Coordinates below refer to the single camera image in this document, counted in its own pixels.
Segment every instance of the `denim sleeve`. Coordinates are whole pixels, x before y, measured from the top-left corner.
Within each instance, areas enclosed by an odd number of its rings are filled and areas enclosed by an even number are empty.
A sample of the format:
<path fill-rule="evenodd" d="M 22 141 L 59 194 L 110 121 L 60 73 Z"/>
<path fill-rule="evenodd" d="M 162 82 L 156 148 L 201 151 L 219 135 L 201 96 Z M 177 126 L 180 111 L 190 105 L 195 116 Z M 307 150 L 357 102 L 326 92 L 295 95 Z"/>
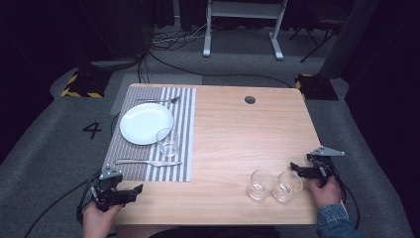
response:
<path fill-rule="evenodd" d="M 342 204 L 331 204 L 318 210 L 317 234 L 321 238 L 363 237 L 350 223 Z"/>

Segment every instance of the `plate rim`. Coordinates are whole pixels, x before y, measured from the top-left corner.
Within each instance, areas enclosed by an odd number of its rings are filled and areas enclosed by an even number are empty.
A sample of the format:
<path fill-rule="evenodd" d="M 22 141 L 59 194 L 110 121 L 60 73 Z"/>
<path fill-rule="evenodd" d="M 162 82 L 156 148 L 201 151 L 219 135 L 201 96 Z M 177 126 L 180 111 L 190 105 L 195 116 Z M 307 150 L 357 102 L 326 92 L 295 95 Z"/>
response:
<path fill-rule="evenodd" d="M 138 108 L 141 108 L 141 107 L 156 107 L 156 108 L 159 108 L 159 109 L 161 109 L 161 110 L 164 110 L 164 111 L 167 111 L 168 112 L 168 115 L 170 115 L 170 119 L 171 119 L 171 125 L 170 125 L 170 128 L 173 128 L 173 124 L 174 124 L 174 118 L 173 118 L 173 115 L 172 115 L 172 113 L 170 112 L 170 110 L 167 108 L 167 107 L 165 107 L 165 106 L 163 106 L 163 105 L 161 105 L 161 104 L 158 104 L 158 103 L 144 103 L 144 104 L 140 104 L 140 105 L 137 105 L 137 106 L 134 106 L 134 107 L 132 107 L 132 108 L 130 108 L 124 115 L 123 115 L 123 117 L 121 118 L 121 122 L 120 122 L 120 132 L 121 132 L 121 135 L 123 136 L 123 138 L 125 139 L 125 140 L 127 140 L 128 142 L 130 142 L 130 143 L 133 143 L 133 144 L 135 144 L 135 145 L 140 145 L 140 146 L 146 146 L 146 145 L 151 145 L 151 144 L 154 144 L 154 143 L 156 143 L 157 141 L 156 141 L 156 139 L 154 139 L 154 141 L 153 142 L 151 142 L 151 143 L 138 143 L 138 142 L 135 142 L 135 141 L 133 141 L 133 140 L 129 140 L 125 135 L 124 135 L 124 130 L 123 130 L 123 120 L 124 120 L 124 118 L 126 117 L 126 115 L 129 113 L 129 112 L 131 112 L 132 110 L 134 110 L 135 108 L 136 109 L 138 109 Z"/>

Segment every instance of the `white plate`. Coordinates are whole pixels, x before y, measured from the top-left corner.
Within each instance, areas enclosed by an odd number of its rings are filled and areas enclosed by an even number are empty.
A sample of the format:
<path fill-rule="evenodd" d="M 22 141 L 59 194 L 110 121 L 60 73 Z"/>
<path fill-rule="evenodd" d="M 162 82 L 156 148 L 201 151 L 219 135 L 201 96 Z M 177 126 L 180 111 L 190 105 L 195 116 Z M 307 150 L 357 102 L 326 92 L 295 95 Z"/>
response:
<path fill-rule="evenodd" d="M 145 103 L 133 107 L 123 116 L 120 130 L 127 141 L 138 145 L 149 145 L 157 141 L 158 131 L 172 126 L 173 116 L 166 107 Z"/>

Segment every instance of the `drinking glass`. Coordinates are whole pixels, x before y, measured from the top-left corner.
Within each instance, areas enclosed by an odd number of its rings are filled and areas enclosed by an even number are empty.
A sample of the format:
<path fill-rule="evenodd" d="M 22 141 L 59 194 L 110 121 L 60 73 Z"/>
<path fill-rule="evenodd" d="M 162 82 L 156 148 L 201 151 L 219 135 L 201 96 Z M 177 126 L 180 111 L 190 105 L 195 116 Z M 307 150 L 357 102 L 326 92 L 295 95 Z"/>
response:
<path fill-rule="evenodd" d="M 173 157 L 178 153 L 178 133 L 175 129 L 164 128 L 157 132 L 157 147 L 166 157 Z"/>
<path fill-rule="evenodd" d="M 248 184 L 248 195 L 254 200 L 263 200 L 272 191 L 273 176 L 264 170 L 254 171 Z"/>
<path fill-rule="evenodd" d="M 286 202 L 302 190 L 302 179 L 293 172 L 283 172 L 275 180 L 272 194 L 279 200 Z"/>

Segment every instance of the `striped placemat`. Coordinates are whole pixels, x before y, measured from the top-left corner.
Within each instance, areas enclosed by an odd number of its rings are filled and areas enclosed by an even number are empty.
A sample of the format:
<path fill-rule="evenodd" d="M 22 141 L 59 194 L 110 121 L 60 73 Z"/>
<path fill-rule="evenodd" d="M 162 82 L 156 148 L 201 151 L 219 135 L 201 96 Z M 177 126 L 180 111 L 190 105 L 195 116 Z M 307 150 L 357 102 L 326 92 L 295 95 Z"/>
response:
<path fill-rule="evenodd" d="M 192 135 L 194 128 L 195 88 L 176 87 L 138 87 L 130 86 L 115 127 L 103 167 L 107 165 L 121 170 L 124 180 L 145 181 L 191 181 Z M 120 122 L 124 114 L 138 105 L 139 98 L 170 99 L 177 95 L 177 103 L 162 103 L 173 115 L 173 127 L 179 135 L 179 152 L 171 158 L 164 157 L 156 144 L 136 145 L 127 141 L 121 134 Z M 149 161 L 177 161 L 180 166 L 153 167 L 144 164 L 115 165 L 117 159 L 135 159 Z"/>

